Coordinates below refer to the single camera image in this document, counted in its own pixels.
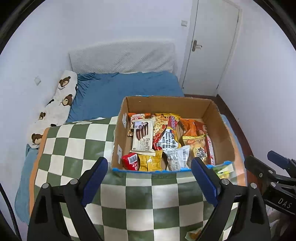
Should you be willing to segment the colourful candy ball bag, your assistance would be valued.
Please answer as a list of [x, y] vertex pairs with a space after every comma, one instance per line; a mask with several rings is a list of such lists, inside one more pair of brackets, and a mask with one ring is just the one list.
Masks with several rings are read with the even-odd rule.
[[225, 161], [223, 164], [216, 165], [213, 167], [213, 170], [220, 179], [229, 179], [230, 175], [234, 172], [231, 161]]

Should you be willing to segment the red white biscuit packet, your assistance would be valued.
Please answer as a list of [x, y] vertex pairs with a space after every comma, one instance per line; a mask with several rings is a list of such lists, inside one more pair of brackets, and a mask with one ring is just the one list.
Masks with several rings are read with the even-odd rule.
[[209, 137], [208, 134], [205, 135], [205, 138], [206, 138], [206, 145], [207, 145], [208, 162], [212, 166], [215, 166], [216, 161], [215, 161], [215, 154], [214, 154], [211, 138]]

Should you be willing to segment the orange jelly cup packet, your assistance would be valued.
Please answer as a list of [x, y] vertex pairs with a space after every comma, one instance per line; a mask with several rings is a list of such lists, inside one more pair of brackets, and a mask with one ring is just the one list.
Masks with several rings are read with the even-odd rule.
[[202, 228], [198, 228], [196, 230], [189, 231], [186, 233], [185, 239], [187, 241], [195, 241], [199, 237], [201, 231], [202, 231]]

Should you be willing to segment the white grey snack packet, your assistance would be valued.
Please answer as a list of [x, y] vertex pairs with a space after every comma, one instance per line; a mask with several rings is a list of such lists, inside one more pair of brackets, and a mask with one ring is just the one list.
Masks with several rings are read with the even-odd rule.
[[175, 150], [164, 151], [166, 159], [168, 161], [167, 170], [180, 171], [188, 169], [188, 159], [190, 154], [190, 146], [185, 145]]

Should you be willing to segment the orange snack packet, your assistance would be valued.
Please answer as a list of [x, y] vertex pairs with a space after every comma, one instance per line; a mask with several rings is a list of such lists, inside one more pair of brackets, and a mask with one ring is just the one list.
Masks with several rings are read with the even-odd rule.
[[181, 118], [180, 122], [183, 128], [182, 140], [185, 145], [190, 147], [189, 159], [200, 158], [204, 164], [208, 164], [205, 124], [194, 119], [186, 118]]

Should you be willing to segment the yellow Sedaap noodle packet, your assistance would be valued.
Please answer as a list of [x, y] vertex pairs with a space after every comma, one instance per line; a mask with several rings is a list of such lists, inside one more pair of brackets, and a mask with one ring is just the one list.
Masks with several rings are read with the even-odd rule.
[[153, 115], [154, 133], [152, 147], [154, 150], [175, 150], [181, 147], [178, 141], [177, 125], [180, 116], [173, 113], [156, 113]]

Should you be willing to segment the yellow snack packet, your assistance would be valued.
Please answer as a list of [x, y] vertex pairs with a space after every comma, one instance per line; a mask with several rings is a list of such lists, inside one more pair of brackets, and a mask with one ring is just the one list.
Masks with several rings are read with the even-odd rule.
[[155, 156], [138, 154], [139, 163], [140, 163], [139, 171], [143, 171], [143, 172], [162, 171], [163, 170], [161, 167], [162, 154], [163, 154], [162, 150], [156, 151]]

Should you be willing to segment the small red snack packet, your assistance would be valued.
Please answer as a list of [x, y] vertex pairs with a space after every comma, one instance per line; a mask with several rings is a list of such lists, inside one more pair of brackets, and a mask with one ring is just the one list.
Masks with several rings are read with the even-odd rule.
[[129, 153], [122, 156], [122, 165], [126, 170], [138, 171], [139, 170], [139, 160], [137, 153]]

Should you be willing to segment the beige chocolate wafer packet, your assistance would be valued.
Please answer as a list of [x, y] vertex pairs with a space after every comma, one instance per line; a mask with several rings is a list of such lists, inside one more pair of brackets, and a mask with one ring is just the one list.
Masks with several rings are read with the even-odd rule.
[[154, 118], [134, 120], [132, 149], [130, 152], [155, 156], [152, 147], [154, 133]]

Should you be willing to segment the cardboard milk carton box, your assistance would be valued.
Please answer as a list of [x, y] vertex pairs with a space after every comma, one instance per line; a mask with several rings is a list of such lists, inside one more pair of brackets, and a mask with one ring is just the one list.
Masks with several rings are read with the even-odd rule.
[[195, 157], [213, 166], [235, 160], [230, 132], [214, 101], [166, 96], [123, 99], [112, 169], [187, 171]]

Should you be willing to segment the blue bed sheet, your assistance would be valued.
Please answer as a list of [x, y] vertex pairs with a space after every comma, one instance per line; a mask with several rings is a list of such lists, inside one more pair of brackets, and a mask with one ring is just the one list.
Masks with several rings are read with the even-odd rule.
[[[154, 95], [154, 96], [177, 96], [184, 97], [179, 86], [178, 79], [172, 73], [147, 72], [147, 73], [86, 73], [76, 75], [73, 71], [64, 71], [60, 82], [68, 77], [74, 77], [76, 92], [74, 102], [68, 110], [63, 111], [65, 117], [53, 118], [52, 123], [60, 126], [64, 123], [84, 121], [98, 117], [110, 118], [120, 111], [122, 100], [126, 96]], [[27, 143], [25, 161], [21, 173], [20, 185], [15, 198], [15, 210], [19, 219], [29, 224], [29, 175], [34, 161], [38, 155], [38, 148], [32, 148], [32, 139]]]

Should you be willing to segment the white door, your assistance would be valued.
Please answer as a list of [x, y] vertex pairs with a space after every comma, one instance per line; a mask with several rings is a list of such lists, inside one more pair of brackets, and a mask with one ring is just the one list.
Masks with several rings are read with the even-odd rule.
[[[214, 96], [231, 59], [241, 11], [232, 1], [193, 4], [192, 31], [180, 84], [184, 94]], [[202, 49], [192, 51], [194, 40]]]

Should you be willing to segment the white padded headboard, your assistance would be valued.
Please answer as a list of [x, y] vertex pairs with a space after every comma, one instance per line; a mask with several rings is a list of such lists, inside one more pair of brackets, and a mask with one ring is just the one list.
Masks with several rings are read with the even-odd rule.
[[69, 52], [71, 67], [82, 73], [176, 73], [175, 45], [168, 40], [98, 43]]

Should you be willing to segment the white wall socket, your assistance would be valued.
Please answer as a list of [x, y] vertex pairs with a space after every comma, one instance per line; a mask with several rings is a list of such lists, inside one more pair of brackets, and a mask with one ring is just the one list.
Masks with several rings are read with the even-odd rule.
[[36, 76], [34, 79], [35, 84], [38, 86], [41, 83], [41, 78]]

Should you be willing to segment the white wall switch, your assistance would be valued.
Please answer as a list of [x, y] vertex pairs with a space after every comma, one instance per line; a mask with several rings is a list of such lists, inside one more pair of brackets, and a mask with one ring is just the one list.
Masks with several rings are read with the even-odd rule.
[[181, 26], [187, 27], [187, 24], [188, 24], [187, 21], [181, 20]]

